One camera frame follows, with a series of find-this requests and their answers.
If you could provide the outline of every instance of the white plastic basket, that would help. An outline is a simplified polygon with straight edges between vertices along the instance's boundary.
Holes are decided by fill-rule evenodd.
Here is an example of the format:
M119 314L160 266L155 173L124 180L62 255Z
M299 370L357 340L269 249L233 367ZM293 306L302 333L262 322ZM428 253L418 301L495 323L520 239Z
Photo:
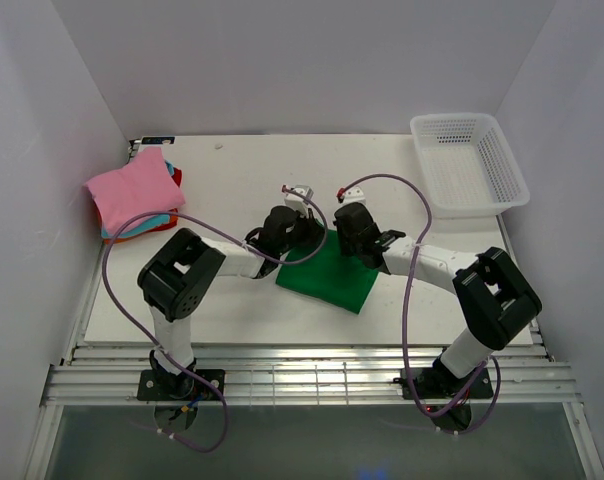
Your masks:
M483 217L529 201L529 190L491 115L422 115L411 132L433 214Z

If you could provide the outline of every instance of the folded towel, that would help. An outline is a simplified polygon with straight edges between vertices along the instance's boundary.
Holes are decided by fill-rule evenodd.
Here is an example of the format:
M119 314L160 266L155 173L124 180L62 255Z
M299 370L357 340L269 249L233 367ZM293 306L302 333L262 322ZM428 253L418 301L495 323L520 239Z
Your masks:
M313 250L294 248L286 259L299 260ZM300 265L280 267L275 284L360 313L377 276L376 270L365 267L356 257L340 255L338 234L330 230L326 244L315 257Z
M175 182L175 184L179 187L180 185L182 185L182 170L180 170L179 168L175 168L173 165L171 165L169 162L166 162L166 167L169 170L169 173L171 174L171 178L173 179L173 181ZM171 212L177 212L178 209L177 208L173 208L170 210ZM154 221L154 219L158 218L158 216L156 217L151 217L148 220L144 221L142 224L140 224L139 226L135 227L133 230L129 230L126 233L121 234L116 240L115 243L122 243L122 242L126 242L127 240L131 240L132 238L135 238L139 235L142 235L143 233L148 233L148 232L161 232L164 230L170 230L171 228L175 227L178 224L178 217L176 215L159 215L160 218L164 219L167 218L168 220L165 223L162 223L160 225L157 226L153 226L156 224L156 222ZM104 229L104 227L102 226L102 219L100 218L100 212L98 211L98 222L100 224L100 228L102 230L102 238L104 239L104 243L109 243L109 241L111 240L111 237L109 236L109 234L106 232L106 230Z
M86 186L110 236L135 215L149 210L171 210L185 203L184 194L167 170L160 147L147 147L124 167L93 177ZM133 222L125 232L146 220Z

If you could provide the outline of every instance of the stack of cloth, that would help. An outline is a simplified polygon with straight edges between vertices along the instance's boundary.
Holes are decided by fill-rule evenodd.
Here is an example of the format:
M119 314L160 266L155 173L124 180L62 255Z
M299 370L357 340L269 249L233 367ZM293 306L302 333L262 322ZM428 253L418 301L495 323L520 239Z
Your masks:
M147 147L124 167L89 180L85 185L97 207L104 242L108 243L136 215L152 210L177 212L186 202L181 183L182 171L164 160L160 147ZM177 220L177 216L168 214L142 218L129 225L116 243L168 230L177 225Z

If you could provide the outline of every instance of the white tabletop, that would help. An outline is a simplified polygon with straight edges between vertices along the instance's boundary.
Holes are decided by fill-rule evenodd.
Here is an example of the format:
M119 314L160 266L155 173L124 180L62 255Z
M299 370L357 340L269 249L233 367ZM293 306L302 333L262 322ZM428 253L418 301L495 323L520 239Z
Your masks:
M282 203L282 184L306 184L331 221L335 194L374 172L394 173L422 186L410 135L185 136L163 145L165 158L183 171L182 211L237 238L262 225ZM367 207L381 230L417 237L425 213L417 196L386 179L362 184ZM181 226L214 236L189 222ZM116 295L144 325L153 321L136 284L140 269L175 233L147 234L116 245L109 278ZM436 220L427 243L481 252L504 248L495 217ZM275 285L277 272L262 280L216 279L193 315L192 342L242 345L369 345L400 343L405 277L378 275L359 315ZM417 281L409 311L409 343L448 345L465 328L457 299ZM89 344L148 343L120 313L100 285L85 334ZM532 344L528 329L512 342Z

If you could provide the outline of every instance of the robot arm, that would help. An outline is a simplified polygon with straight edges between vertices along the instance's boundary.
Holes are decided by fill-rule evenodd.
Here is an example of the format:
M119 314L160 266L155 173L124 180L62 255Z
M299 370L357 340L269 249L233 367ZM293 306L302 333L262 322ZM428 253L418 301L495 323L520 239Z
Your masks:
M395 230L380 232L358 192L335 213L343 255L357 256L369 268L408 275L415 241ZM496 247L481 254L421 245L415 278L458 297L467 328L433 364L430 378L442 394L466 383L473 369L493 351L502 350L540 312L540 299L513 260Z
M293 190L307 198L313 194L307 186L298 185ZM263 226L253 229L245 239L247 245L274 259L297 246L318 245L324 233L302 199L286 193L284 203L271 209ZM263 278L277 266L248 248L180 229L138 276L163 349L184 368L192 368L191 314L213 280L220 276ZM191 379L158 348L151 353L151 366L158 383L177 398L192 387Z

